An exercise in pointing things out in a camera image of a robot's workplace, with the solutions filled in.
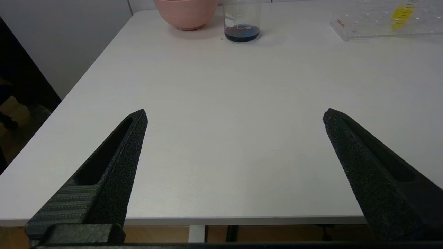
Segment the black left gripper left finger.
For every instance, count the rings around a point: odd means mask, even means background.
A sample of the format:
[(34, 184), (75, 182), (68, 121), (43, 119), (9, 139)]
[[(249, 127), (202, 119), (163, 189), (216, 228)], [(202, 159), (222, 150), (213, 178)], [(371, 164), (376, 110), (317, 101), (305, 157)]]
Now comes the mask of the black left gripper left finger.
[(140, 109), (102, 144), (25, 225), (30, 243), (123, 243), (148, 119)]

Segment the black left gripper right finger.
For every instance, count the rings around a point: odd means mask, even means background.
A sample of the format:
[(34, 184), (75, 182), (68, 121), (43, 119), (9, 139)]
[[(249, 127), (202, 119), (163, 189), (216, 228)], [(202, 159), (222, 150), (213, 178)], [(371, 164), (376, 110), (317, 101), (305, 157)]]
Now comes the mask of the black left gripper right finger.
[(345, 113), (328, 109), (323, 123), (376, 239), (442, 241), (442, 188)]

